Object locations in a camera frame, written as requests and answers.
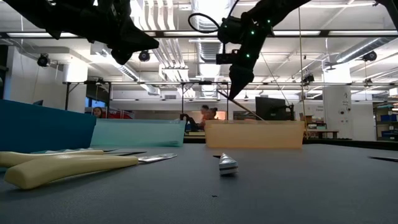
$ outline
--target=plastic container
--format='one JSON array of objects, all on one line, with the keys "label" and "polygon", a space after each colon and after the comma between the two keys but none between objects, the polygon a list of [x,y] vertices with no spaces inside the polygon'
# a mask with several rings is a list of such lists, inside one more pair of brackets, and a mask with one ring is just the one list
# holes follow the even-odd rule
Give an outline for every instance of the plastic container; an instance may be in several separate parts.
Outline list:
[{"label": "plastic container", "polygon": [[0,151],[87,148],[95,123],[90,114],[0,100]]},{"label": "plastic container", "polygon": [[301,149],[303,121],[206,121],[211,148]]},{"label": "plastic container", "polygon": [[99,119],[92,146],[161,146],[183,144],[185,121]]}]

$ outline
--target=silver metal object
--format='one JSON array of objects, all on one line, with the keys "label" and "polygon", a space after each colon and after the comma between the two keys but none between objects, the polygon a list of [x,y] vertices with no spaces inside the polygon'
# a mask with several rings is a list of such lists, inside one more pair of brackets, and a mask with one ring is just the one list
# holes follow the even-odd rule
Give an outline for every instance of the silver metal object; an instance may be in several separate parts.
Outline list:
[{"label": "silver metal object", "polygon": [[145,162],[145,163],[158,162],[158,161],[162,161],[162,160],[166,160],[166,159],[171,159],[176,156],[177,155],[175,153],[159,154],[159,155],[154,155],[154,156],[142,156],[142,157],[138,157],[138,161]]},{"label": "silver metal object", "polygon": [[220,157],[218,167],[221,175],[234,174],[238,172],[238,162],[224,153]]}]

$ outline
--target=knife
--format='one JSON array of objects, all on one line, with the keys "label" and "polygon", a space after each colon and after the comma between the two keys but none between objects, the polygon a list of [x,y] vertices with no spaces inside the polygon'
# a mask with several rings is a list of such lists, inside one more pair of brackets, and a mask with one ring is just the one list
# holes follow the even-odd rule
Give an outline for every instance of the knife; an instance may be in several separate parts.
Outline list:
[{"label": "knife", "polygon": [[392,158],[392,157],[377,157],[377,156],[368,156],[370,159],[379,159],[383,161],[390,161],[390,162],[398,162],[398,158]]},{"label": "knife", "polygon": [[115,154],[115,156],[129,156],[133,154],[140,154],[145,152],[113,152],[102,150],[82,150],[73,152],[59,152],[59,153],[43,153],[43,154],[26,154],[19,152],[0,152],[0,167],[12,167],[18,164],[31,161],[33,159],[40,159],[48,156],[56,155],[103,155]]},{"label": "knife", "polygon": [[33,189],[64,177],[135,166],[139,162],[158,162],[176,156],[176,154],[146,157],[61,154],[13,166],[7,170],[4,180],[21,189]]}]

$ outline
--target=blue bin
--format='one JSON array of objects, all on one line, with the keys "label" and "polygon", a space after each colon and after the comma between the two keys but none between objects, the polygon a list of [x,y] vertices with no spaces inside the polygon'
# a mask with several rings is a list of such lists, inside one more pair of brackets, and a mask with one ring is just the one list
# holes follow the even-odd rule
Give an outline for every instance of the blue bin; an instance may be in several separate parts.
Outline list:
[{"label": "blue bin", "polygon": [[185,121],[99,119],[92,146],[180,147]]},{"label": "blue bin", "polygon": [[0,100],[0,151],[87,148],[95,123],[89,114]]},{"label": "blue bin", "polygon": [[381,115],[380,116],[381,121],[397,121],[397,115]]}]

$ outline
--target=table surface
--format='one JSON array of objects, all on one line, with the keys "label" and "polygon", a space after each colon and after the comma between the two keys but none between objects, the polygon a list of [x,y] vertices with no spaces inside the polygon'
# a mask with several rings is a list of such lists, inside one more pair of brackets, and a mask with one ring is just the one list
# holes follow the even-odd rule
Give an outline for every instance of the table surface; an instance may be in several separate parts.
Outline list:
[{"label": "table surface", "polygon": [[[398,157],[395,151],[145,150],[178,157],[29,191],[0,180],[0,223],[398,223],[398,163],[367,158]],[[239,162],[236,176],[220,177],[213,157],[220,152]]]}]

